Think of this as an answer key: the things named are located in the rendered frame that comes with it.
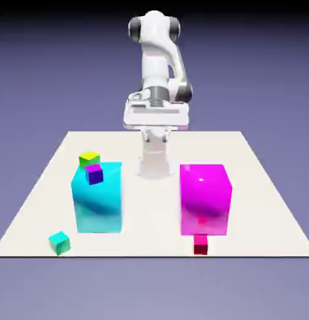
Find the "small purple cube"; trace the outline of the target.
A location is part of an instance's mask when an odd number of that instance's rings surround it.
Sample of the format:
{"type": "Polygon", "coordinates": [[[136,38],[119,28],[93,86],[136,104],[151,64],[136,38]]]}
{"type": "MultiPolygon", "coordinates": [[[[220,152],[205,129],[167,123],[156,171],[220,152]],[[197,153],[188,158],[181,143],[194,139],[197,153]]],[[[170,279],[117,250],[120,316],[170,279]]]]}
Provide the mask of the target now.
{"type": "Polygon", "coordinates": [[[99,163],[87,165],[84,167],[84,170],[89,185],[103,182],[103,169],[99,163]]]}

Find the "large cyan box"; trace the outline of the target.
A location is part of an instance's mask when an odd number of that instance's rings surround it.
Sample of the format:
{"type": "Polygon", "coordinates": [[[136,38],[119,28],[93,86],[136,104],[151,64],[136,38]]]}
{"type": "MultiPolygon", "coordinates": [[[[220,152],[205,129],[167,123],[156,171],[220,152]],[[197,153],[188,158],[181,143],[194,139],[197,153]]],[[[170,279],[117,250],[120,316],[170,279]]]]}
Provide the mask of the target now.
{"type": "Polygon", "coordinates": [[[103,181],[90,185],[77,168],[71,190],[79,233],[120,233],[123,222],[121,162],[101,162],[103,181]]]}

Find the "small yellow-green cube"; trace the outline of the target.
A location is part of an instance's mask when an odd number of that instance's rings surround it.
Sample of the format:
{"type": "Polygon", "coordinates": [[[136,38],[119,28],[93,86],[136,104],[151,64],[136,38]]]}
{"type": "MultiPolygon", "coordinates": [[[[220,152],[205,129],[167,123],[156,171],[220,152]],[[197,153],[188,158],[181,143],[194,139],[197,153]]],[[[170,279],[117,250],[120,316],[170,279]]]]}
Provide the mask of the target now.
{"type": "Polygon", "coordinates": [[[79,155],[79,167],[84,169],[86,166],[100,163],[100,155],[98,153],[87,151],[79,155]]]}

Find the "large magenta box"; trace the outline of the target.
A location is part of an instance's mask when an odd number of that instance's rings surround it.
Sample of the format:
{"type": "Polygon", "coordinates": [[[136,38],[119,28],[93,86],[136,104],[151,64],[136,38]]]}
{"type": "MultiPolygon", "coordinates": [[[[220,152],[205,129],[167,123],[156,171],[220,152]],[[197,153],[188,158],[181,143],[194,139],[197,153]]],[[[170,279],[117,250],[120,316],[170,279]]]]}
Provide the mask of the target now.
{"type": "Polygon", "coordinates": [[[232,191],[224,165],[181,164],[181,234],[227,235],[232,191]]]}

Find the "small red cube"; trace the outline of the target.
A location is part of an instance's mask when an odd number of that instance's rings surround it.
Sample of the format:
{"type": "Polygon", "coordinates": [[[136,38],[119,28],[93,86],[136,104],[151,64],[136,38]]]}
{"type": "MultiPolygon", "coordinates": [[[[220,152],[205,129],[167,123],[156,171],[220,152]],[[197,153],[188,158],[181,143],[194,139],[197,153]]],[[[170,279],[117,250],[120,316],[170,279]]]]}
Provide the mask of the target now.
{"type": "Polygon", "coordinates": [[[195,234],[193,236],[193,252],[194,255],[208,254],[208,237],[205,234],[195,234]]]}

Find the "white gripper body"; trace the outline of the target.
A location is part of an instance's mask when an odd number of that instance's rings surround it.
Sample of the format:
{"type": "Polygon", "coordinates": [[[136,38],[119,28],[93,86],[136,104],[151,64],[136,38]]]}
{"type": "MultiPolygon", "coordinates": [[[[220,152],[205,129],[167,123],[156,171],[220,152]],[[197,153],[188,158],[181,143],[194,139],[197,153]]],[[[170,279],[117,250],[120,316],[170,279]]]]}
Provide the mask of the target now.
{"type": "Polygon", "coordinates": [[[127,129],[186,129],[189,121],[189,105],[183,102],[163,101],[162,106],[154,107],[150,105],[149,100],[127,100],[123,114],[123,124],[127,129]]]}

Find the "small teal cube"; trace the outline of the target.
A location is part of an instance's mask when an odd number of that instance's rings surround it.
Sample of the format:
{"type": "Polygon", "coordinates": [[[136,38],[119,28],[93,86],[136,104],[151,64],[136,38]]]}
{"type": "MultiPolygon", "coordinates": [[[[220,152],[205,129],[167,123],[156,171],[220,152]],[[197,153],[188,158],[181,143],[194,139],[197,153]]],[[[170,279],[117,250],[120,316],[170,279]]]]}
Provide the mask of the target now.
{"type": "Polygon", "coordinates": [[[49,245],[57,256],[71,249],[70,239],[63,231],[50,236],[49,245]]]}

